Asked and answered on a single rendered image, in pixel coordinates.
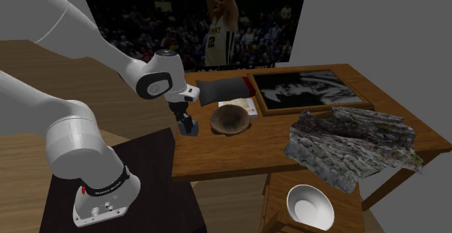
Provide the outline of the white bowl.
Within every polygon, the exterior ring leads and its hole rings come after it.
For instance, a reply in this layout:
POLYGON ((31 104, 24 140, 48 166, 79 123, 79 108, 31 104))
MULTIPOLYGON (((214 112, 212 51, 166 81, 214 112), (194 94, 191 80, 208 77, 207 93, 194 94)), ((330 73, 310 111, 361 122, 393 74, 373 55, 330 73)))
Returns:
POLYGON ((286 206, 292 220, 324 231, 335 220, 335 212, 328 197, 311 185, 296 185, 290 189, 286 206))

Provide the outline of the wooden table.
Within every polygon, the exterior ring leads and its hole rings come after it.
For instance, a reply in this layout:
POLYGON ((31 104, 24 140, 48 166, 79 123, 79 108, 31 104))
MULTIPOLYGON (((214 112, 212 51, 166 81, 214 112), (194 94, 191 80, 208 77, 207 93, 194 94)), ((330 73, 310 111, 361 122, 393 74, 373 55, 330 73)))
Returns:
MULTIPOLYGON (((451 143, 352 66, 331 64, 329 69, 372 103, 376 111, 403 117, 405 124, 415 131, 414 148, 424 164, 441 153, 452 151, 451 143)), ((195 137, 177 135, 172 167, 174 180, 192 182, 300 169, 296 161, 283 153, 289 140, 289 128, 298 120, 297 114, 260 114, 258 119, 252 120, 250 129, 227 137, 211 131, 210 116, 216 108, 216 104, 201 106, 199 102, 188 107, 188 113, 198 122, 199 132, 195 137)))

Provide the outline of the black cushion with red end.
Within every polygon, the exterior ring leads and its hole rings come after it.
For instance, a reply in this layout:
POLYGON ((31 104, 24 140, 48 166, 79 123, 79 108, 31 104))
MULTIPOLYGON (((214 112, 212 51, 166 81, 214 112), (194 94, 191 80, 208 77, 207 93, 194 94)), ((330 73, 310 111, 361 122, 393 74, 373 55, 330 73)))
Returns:
POLYGON ((196 81, 200 89, 200 104, 206 106, 214 102, 231 101, 237 98, 255 96, 256 90, 247 77, 233 77, 213 81, 196 81))

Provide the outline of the basketball wall poster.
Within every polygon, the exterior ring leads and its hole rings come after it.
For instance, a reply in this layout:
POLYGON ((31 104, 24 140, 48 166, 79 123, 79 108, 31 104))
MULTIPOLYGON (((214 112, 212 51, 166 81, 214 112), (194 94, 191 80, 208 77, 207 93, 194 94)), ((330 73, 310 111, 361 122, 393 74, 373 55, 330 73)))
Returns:
POLYGON ((86 0, 103 38, 142 61, 178 53, 186 72, 287 62, 304 0, 86 0))

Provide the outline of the dark robot stand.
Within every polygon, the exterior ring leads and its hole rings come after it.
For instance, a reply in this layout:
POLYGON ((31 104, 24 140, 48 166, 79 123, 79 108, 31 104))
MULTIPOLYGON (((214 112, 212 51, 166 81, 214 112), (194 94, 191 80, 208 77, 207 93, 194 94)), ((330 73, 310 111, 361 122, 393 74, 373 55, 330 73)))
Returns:
POLYGON ((172 180, 175 139, 170 128, 113 149, 141 181, 125 215, 77 227, 72 207, 80 181, 52 177, 39 233, 207 233, 190 182, 172 180))

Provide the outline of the grey bark piece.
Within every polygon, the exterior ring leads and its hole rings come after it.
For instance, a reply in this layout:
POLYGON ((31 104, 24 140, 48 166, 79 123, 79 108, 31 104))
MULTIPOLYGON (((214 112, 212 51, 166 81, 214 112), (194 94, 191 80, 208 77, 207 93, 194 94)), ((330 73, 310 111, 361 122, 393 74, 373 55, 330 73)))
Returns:
POLYGON ((302 111, 284 153, 330 186, 352 193, 360 179, 387 167, 421 174, 415 137, 403 117, 334 106, 328 119, 302 111))

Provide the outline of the brown wooden bowl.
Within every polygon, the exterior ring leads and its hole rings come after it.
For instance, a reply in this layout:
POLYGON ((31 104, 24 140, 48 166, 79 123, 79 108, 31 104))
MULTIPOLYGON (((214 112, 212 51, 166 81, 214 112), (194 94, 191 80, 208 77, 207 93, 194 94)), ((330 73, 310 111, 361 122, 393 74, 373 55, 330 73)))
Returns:
POLYGON ((248 112, 241 106, 224 105, 215 109, 210 118, 211 129, 223 135, 237 135, 251 127, 248 112))

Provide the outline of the small grey box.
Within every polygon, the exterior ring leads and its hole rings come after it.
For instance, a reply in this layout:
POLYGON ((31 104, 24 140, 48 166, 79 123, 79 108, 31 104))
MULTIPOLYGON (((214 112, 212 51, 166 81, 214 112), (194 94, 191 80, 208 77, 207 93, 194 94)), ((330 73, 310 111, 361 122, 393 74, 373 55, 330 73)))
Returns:
POLYGON ((197 136, 198 135, 198 122, 191 118, 184 119, 178 123, 178 127, 181 135, 197 136))

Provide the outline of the framed black and white picture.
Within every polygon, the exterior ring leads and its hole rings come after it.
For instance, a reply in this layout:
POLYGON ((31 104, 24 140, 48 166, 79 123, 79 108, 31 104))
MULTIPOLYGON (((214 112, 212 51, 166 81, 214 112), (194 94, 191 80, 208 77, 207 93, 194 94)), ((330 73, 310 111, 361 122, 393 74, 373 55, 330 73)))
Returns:
POLYGON ((248 73, 255 98, 266 117, 326 112, 333 106, 372 110, 374 106, 332 69, 277 70, 248 73))

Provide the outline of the white flat book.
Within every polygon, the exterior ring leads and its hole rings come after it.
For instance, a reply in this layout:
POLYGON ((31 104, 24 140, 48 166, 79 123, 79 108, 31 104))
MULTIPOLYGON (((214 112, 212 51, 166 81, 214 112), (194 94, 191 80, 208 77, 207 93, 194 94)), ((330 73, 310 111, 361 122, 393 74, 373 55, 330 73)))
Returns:
POLYGON ((218 103, 218 107, 229 104, 241 106, 242 108, 244 108, 248 112, 248 115, 251 119, 257 119, 259 117, 259 114, 256 110, 256 106, 252 98, 236 98, 231 101, 220 101, 218 103))

